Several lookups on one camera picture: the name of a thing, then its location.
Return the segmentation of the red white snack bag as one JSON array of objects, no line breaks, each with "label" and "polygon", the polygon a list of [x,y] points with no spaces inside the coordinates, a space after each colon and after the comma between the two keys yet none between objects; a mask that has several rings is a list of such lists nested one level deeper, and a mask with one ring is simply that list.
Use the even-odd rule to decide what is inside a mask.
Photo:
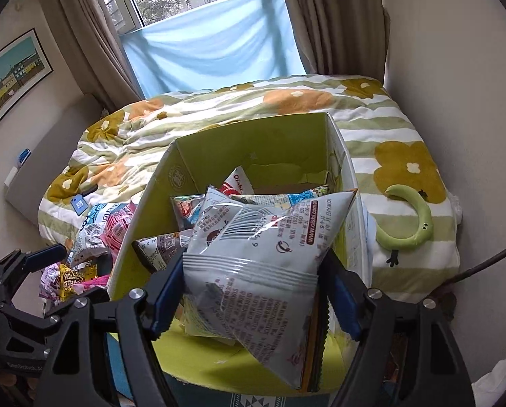
[{"label": "red white snack bag", "polygon": [[226,196],[253,195],[254,189],[242,166],[237,166],[232,173],[223,181],[219,191]]}]

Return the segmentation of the white cloth at corner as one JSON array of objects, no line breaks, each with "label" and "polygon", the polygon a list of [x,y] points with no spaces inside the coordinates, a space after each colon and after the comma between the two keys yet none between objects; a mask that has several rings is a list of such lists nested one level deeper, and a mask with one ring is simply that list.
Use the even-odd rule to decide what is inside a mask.
[{"label": "white cloth at corner", "polygon": [[506,401],[506,358],[471,384],[476,406],[501,406]]}]

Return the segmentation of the white silver snack bag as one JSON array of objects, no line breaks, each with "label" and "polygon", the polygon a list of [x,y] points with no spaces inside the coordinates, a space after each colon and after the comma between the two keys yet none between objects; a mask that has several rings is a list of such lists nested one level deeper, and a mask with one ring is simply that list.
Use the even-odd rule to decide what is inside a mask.
[{"label": "white silver snack bag", "polygon": [[317,270],[355,195],[332,193],[279,210],[209,188],[183,256],[187,334],[234,340],[298,389]]}]

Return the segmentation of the blue patterned snack bag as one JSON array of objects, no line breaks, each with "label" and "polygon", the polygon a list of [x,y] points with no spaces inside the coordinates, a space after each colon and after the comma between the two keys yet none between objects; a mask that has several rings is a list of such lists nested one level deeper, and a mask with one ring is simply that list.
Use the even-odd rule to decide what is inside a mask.
[{"label": "blue patterned snack bag", "polygon": [[279,210],[287,210],[297,203],[326,195],[329,192],[328,185],[309,188],[299,193],[271,194],[271,195],[231,195],[230,198],[244,204],[275,207]]}]

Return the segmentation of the blue tag on quilt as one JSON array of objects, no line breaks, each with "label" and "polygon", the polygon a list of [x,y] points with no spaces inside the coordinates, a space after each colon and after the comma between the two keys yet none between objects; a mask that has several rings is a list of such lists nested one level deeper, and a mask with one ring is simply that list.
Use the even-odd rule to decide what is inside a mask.
[{"label": "blue tag on quilt", "polygon": [[78,216],[81,216],[89,208],[89,204],[81,194],[73,196],[70,200],[70,204]]}]

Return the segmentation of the blue white item on headboard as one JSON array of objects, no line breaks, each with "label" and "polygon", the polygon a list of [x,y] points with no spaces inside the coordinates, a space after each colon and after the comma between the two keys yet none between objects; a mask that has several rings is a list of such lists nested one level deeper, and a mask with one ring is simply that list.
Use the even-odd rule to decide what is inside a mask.
[{"label": "blue white item on headboard", "polygon": [[24,149],[19,154],[15,165],[10,169],[10,171],[4,181],[4,185],[6,188],[10,187],[14,177],[17,175],[17,173],[21,169],[21,167],[24,166],[24,163],[26,163],[26,161],[28,160],[28,157],[30,157],[30,156],[31,156],[31,149],[29,149],[29,148]]}]

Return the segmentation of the pink striped snack bag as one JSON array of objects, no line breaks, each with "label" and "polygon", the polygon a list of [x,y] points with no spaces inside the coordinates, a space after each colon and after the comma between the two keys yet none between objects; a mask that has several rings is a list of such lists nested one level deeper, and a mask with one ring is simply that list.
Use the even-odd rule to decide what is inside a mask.
[{"label": "pink striped snack bag", "polygon": [[130,227],[131,221],[133,220],[133,214],[136,209],[137,206],[130,202],[122,208],[111,211],[111,213],[108,214],[101,240],[108,248],[113,262],[117,260],[120,247]]}]

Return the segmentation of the brown print snack bag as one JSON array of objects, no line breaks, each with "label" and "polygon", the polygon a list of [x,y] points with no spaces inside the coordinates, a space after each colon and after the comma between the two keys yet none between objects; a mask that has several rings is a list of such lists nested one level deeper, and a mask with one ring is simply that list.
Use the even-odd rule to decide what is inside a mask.
[{"label": "brown print snack bag", "polygon": [[193,233],[192,229],[171,232],[134,241],[131,246],[141,264],[150,272],[165,269],[176,252],[186,248]]}]

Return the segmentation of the green cardboard box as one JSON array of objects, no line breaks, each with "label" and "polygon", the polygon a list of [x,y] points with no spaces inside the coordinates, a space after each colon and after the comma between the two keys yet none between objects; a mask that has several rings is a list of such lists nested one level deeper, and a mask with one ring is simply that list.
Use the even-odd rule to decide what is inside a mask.
[{"label": "green cardboard box", "polygon": [[326,113],[176,139],[127,230],[111,298],[141,289],[133,326],[162,371],[213,390],[330,390],[343,368],[318,268],[333,251],[371,279],[358,182]]}]

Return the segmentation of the beige curtain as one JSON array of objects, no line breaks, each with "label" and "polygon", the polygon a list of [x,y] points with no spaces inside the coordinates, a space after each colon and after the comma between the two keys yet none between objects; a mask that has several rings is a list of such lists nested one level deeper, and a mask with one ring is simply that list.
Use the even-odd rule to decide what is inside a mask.
[{"label": "beige curtain", "polygon": [[308,74],[384,79],[390,18],[382,0],[285,0]]},{"label": "beige curtain", "polygon": [[112,112],[143,99],[104,0],[39,0],[80,90]]}]

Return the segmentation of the yellow snack pack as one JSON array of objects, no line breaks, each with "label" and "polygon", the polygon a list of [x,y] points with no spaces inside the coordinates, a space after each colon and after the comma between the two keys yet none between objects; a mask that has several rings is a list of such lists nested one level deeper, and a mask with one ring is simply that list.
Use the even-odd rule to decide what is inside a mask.
[{"label": "yellow snack pack", "polygon": [[67,301],[75,295],[74,285],[81,285],[97,277],[97,266],[89,262],[77,265],[74,268],[65,264],[59,265],[59,297],[61,302]]}]

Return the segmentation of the green crescent plush toy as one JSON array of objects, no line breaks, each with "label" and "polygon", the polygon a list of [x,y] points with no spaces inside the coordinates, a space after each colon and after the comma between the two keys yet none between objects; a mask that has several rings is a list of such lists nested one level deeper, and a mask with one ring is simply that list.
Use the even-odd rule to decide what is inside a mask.
[{"label": "green crescent plush toy", "polygon": [[434,222],[427,201],[414,188],[392,185],[385,194],[405,201],[413,210],[411,215],[376,218],[376,241],[386,250],[414,250],[429,241],[434,233]]}]

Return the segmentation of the blue white snack bag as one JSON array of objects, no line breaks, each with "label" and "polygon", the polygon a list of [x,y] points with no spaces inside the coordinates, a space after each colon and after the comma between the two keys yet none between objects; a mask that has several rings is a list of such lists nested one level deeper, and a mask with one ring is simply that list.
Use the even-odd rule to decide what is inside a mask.
[{"label": "blue white snack bag", "polygon": [[108,245],[103,241],[103,233],[111,214],[124,206],[124,203],[97,204],[89,210],[68,254],[66,263],[69,267],[89,262],[110,252]]}]

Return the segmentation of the floral striped quilt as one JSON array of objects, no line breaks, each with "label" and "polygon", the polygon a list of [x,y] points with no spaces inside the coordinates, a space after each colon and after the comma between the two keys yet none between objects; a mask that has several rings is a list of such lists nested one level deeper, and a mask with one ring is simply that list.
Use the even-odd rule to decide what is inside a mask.
[{"label": "floral striped quilt", "polygon": [[[85,214],[70,200],[88,193],[97,204],[138,201],[158,185],[153,214],[141,235],[176,228],[170,197],[204,192],[242,166],[255,190],[329,182],[356,188],[368,226],[373,284],[415,302],[461,261],[458,217],[420,134],[374,79],[303,75],[213,91],[170,93],[101,118],[82,134],[70,160],[50,183],[38,210],[41,238],[71,246]],[[392,185],[414,188],[434,222],[429,241],[391,251],[376,241],[376,218],[414,217]]]}]

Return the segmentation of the light blue window cloth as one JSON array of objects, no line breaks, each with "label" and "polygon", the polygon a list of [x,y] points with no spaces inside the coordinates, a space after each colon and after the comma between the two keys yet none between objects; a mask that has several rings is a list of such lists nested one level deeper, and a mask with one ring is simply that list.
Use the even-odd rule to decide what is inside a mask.
[{"label": "light blue window cloth", "polygon": [[121,43],[145,97],[304,72],[285,0],[218,0]]}]

